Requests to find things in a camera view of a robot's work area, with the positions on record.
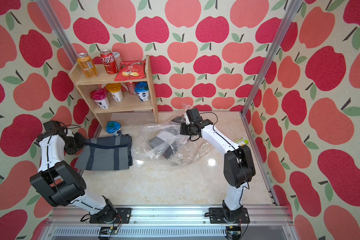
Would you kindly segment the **dark plaid grey scarf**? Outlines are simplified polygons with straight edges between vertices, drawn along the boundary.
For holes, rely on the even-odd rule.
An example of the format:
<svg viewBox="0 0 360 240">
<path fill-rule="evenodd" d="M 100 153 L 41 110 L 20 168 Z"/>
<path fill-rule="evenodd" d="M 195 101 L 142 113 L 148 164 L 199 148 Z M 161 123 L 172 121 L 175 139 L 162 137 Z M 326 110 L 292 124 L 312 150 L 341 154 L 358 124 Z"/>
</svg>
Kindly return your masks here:
<svg viewBox="0 0 360 240">
<path fill-rule="evenodd" d="M 93 138 L 75 163 L 75 168 L 87 171 L 127 170 L 133 165 L 132 137 L 129 135 Z"/>
</svg>

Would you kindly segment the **clear plastic vacuum bag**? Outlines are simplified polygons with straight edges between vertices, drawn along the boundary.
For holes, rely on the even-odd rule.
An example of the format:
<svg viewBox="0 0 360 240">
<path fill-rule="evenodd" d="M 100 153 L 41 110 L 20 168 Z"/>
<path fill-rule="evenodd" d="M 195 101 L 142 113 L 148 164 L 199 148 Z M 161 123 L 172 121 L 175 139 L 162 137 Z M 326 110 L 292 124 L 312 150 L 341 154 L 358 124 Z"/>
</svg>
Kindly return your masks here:
<svg viewBox="0 0 360 240">
<path fill-rule="evenodd" d="M 133 140 L 131 153 L 134 160 L 152 162 L 168 166 L 185 166 L 206 156 L 214 148 L 204 139 L 196 140 L 181 135 L 181 124 L 185 114 L 192 106 L 182 105 L 183 109 L 173 112 L 161 124 L 140 126 L 138 136 Z"/>
</svg>

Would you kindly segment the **black white checked scarf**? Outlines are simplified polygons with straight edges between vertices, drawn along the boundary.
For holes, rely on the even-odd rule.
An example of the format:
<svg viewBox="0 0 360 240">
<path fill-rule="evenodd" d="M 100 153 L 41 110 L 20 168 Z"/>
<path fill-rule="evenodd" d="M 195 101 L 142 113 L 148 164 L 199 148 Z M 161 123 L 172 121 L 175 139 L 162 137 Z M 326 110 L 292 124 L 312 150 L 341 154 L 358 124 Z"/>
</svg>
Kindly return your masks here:
<svg viewBox="0 0 360 240">
<path fill-rule="evenodd" d="M 149 139 L 149 145 L 167 160 L 174 157 L 188 141 L 186 136 L 180 134 L 181 123 L 185 122 L 184 117 L 175 117 L 168 124 L 160 125 L 157 134 Z"/>
</svg>

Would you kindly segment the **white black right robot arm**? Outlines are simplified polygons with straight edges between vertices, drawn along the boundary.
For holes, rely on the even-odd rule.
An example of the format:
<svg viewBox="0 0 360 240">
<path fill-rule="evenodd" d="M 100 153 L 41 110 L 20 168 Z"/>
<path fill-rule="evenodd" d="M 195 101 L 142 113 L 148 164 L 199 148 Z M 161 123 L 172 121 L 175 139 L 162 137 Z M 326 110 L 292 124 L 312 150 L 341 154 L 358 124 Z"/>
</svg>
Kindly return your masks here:
<svg viewBox="0 0 360 240">
<path fill-rule="evenodd" d="M 248 210 L 243 207 L 242 197 L 249 182 L 256 175 L 251 149 L 238 145 L 222 134 L 209 119 L 203 119 L 198 109 L 185 113 L 186 122 L 181 124 L 181 135 L 198 136 L 213 145 L 224 158 L 223 174 L 229 184 L 221 208 L 210 208 L 205 214 L 213 223 L 249 224 Z"/>
</svg>

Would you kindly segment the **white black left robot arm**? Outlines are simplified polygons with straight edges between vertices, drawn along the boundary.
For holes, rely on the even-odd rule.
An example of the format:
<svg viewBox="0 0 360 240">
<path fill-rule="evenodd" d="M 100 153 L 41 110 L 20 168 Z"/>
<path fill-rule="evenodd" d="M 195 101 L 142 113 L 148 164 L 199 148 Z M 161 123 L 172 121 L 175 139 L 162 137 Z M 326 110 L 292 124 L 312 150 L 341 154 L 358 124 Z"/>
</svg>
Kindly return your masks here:
<svg viewBox="0 0 360 240">
<path fill-rule="evenodd" d="M 31 185 L 52 207 L 76 206 L 88 211 L 81 222 L 112 224 L 121 217 L 111 201 L 86 190 L 83 177 L 65 161 L 65 154 L 74 155 L 85 146 L 86 139 L 59 121 L 44 123 L 45 132 L 36 142 L 42 159 Z"/>
</svg>

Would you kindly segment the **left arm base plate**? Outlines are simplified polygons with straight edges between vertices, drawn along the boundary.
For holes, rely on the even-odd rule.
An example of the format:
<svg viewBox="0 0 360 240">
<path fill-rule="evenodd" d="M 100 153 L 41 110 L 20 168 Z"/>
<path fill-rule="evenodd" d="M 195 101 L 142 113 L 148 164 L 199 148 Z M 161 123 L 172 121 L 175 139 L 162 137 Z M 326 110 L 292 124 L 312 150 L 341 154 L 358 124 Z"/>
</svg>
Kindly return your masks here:
<svg viewBox="0 0 360 240">
<path fill-rule="evenodd" d="M 110 208 L 106 206 L 100 212 L 90 215 L 90 224 L 128 224 L 131 218 L 131 208 Z"/>
</svg>

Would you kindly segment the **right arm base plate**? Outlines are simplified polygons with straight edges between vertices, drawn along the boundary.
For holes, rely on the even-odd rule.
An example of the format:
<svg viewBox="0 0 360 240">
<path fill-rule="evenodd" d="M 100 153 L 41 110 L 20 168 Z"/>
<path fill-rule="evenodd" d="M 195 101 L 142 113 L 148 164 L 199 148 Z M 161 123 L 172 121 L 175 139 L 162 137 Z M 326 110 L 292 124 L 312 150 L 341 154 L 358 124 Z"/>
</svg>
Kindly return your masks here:
<svg viewBox="0 0 360 240">
<path fill-rule="evenodd" d="M 250 217 L 247 208 L 241 206 L 231 211 L 228 208 L 209 208 L 204 217 L 210 219 L 211 224 L 249 224 Z"/>
</svg>

